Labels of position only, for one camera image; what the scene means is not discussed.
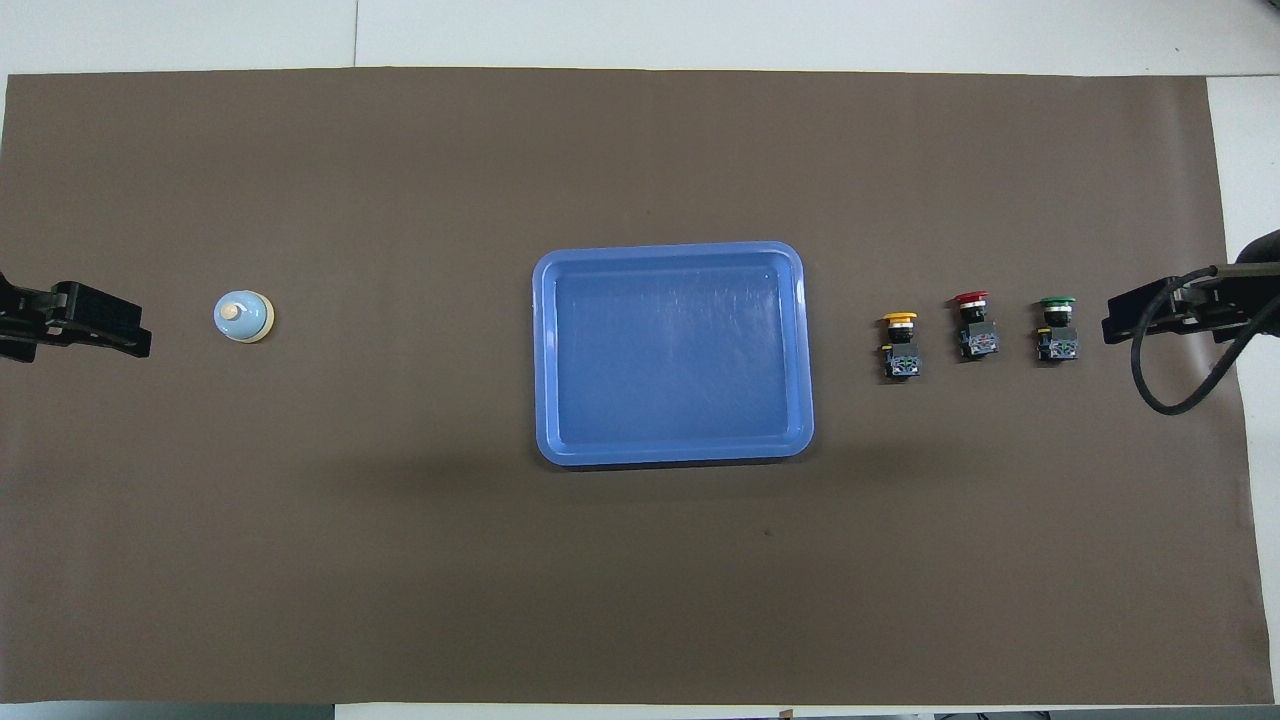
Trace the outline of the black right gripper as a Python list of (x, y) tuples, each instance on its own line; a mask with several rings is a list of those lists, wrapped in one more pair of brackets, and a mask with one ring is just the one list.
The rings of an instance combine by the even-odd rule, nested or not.
[(1280, 231), (1249, 242), (1238, 255), (1236, 266), (1265, 264), (1262, 274), (1220, 272), (1211, 279), (1194, 281), (1180, 291), (1170, 290), (1178, 278), (1165, 277), (1112, 296), (1106, 301), (1102, 338), (1106, 345), (1134, 340), (1147, 307), (1156, 302), (1146, 334), (1212, 332), (1216, 345), (1235, 342), (1254, 332), (1265, 306), (1280, 299)]

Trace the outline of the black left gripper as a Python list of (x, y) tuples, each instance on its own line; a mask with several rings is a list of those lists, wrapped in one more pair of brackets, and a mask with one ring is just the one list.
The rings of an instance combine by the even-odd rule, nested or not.
[[(72, 329), (54, 320), (72, 296)], [(38, 345), (86, 345), (114, 348), (132, 357), (148, 357), (152, 334), (142, 327), (142, 307), (74, 281), (49, 291), (13, 284), (0, 272), (0, 357), (35, 361)]]

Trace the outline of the green mushroom push button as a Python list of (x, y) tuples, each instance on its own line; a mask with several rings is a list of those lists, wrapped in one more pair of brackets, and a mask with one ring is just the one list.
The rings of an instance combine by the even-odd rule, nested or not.
[(1079, 359), (1079, 337), (1073, 324), (1076, 299), (1048, 296), (1039, 301), (1042, 325), (1036, 333), (1038, 363), (1055, 364)]

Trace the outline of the red mushroom push button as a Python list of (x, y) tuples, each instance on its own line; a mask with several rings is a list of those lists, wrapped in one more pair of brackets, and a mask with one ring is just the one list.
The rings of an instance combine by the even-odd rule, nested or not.
[(957, 311), (957, 346), (964, 361), (978, 361), (1001, 350), (997, 325), (988, 316), (988, 296), (987, 291), (978, 290), (952, 299)]

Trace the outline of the yellow mushroom push button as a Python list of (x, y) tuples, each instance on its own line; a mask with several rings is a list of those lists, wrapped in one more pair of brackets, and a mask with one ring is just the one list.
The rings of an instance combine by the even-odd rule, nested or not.
[(922, 355), (915, 342), (916, 314), (887, 313), (881, 322), (884, 325), (884, 342), (879, 347), (884, 377), (890, 380), (919, 377)]

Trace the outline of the light blue service bell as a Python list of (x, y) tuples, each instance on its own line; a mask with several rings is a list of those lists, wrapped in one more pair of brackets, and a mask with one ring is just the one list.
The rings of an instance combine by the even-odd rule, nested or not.
[(224, 293), (214, 305), (212, 323), (218, 332), (237, 343), (253, 345), (273, 331), (276, 310), (262, 293), (237, 290)]

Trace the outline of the blue plastic tray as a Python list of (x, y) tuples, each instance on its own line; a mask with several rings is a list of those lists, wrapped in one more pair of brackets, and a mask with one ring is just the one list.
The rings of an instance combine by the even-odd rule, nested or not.
[(562, 249), (532, 269), (535, 441), (561, 468), (773, 461), (815, 429), (780, 241)]

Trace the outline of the brown table mat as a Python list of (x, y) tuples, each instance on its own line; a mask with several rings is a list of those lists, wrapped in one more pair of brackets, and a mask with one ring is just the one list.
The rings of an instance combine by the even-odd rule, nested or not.
[[(0, 702), (1272, 698), (1240, 391), (1160, 416), (1100, 338), (1225, 256), (1202, 78), (13, 76), (3, 127), (0, 272), (154, 350), (0, 360)], [(550, 465), (536, 263), (751, 240), (803, 260), (810, 446)]]

